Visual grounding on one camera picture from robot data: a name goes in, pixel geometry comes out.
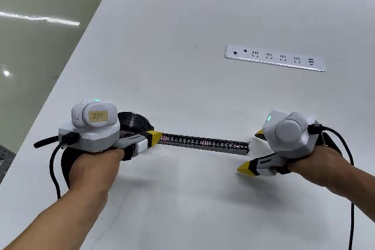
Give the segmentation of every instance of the cable connector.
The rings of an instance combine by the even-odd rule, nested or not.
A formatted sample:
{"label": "cable connector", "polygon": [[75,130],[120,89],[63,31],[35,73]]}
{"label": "cable connector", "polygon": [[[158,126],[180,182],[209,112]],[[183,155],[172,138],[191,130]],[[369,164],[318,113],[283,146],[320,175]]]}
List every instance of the cable connector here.
{"label": "cable connector", "polygon": [[76,142],[78,142],[80,139],[80,134],[77,132],[69,132],[68,134],[65,134],[62,136],[61,143],[64,145],[70,146]]}
{"label": "cable connector", "polygon": [[310,124],[307,127],[307,132],[309,132],[310,135],[317,135],[324,131],[324,127],[322,124]]}

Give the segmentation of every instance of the black cable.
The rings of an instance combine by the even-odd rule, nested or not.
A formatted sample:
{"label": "black cable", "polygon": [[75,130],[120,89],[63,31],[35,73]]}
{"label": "black cable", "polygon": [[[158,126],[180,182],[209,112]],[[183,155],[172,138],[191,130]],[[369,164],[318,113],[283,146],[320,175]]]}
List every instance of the black cable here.
{"label": "black cable", "polygon": [[36,142],[34,144],[34,148],[40,148],[41,146],[46,146],[46,145],[49,145],[50,143],[55,143],[55,142],[58,142],[59,141],[59,136],[53,136],[53,137],[49,137],[47,139],[44,139],[44,140],[40,140],[38,142]]}
{"label": "black cable", "polygon": [[[352,153],[350,152],[350,149],[349,149],[348,145],[346,144],[344,138],[336,130],[334,130],[332,128],[320,126],[320,129],[322,131],[332,132],[340,139],[341,143],[343,144],[343,146],[344,146],[344,148],[347,152],[347,155],[349,155],[350,164],[354,166],[354,160],[353,160]],[[354,203],[351,203],[351,205],[350,205],[350,234],[349,234],[349,247],[348,247],[349,250],[352,250],[353,235],[354,235]]]}
{"label": "black cable", "polygon": [[60,186],[59,186],[59,183],[57,182],[56,180],[56,177],[54,175],[54,171],[53,171],[53,162],[54,162],[54,158],[56,157],[56,154],[57,152],[59,151],[59,149],[64,145],[64,143],[59,143],[55,149],[53,150],[52,154],[51,154],[51,158],[49,159],[49,174],[51,176],[51,179],[52,179],[52,182],[54,184],[54,187],[56,188],[56,194],[57,194],[57,199],[60,199],[61,198],[61,192],[60,192]]}

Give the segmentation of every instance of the white table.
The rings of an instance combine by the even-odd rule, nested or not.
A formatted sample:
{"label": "white table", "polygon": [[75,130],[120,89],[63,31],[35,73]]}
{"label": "white table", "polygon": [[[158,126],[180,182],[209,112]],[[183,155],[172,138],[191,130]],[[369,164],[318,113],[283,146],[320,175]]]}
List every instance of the white table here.
{"label": "white table", "polygon": [[[0,247],[55,201],[52,147],[32,143],[86,97],[160,131],[241,141],[271,109],[314,114],[375,174],[374,18],[374,0],[103,0],[0,185]],[[321,56],[327,72],[228,60],[227,43]],[[241,177],[248,158],[160,145],[123,163],[83,249],[347,247],[347,200],[295,174]],[[374,231],[357,209],[355,249]]]}

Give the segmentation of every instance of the power strip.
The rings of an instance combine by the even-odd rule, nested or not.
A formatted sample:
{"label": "power strip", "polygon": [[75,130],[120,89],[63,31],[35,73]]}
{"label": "power strip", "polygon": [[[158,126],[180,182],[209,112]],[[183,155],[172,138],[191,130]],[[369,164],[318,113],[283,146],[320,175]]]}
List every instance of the power strip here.
{"label": "power strip", "polygon": [[326,71],[321,58],[296,53],[286,53],[270,49],[228,44],[225,49],[228,59],[253,61],[255,63],[274,64],[276,66],[295,67],[304,70]]}

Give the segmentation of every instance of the gray floor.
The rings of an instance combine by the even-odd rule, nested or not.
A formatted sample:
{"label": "gray floor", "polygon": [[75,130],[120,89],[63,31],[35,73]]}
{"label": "gray floor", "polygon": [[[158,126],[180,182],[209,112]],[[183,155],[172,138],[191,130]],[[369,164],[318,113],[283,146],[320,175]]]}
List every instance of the gray floor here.
{"label": "gray floor", "polygon": [[15,153],[0,145],[0,184],[2,182],[2,179],[4,179],[5,177],[5,173],[11,166],[15,156]]}
{"label": "gray floor", "polygon": [[0,144],[17,152],[101,0],[0,0]]}

